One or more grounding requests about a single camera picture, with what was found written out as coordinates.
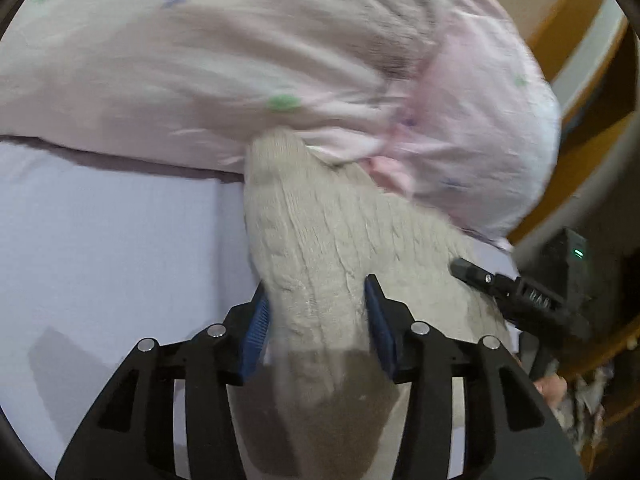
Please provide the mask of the right hand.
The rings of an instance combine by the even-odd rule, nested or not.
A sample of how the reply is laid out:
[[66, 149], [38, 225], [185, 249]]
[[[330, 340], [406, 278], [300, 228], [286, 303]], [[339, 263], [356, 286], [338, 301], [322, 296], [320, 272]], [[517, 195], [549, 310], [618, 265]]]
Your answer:
[[534, 386], [552, 410], [561, 404], [567, 394], [567, 381], [558, 374], [540, 378], [534, 382]]

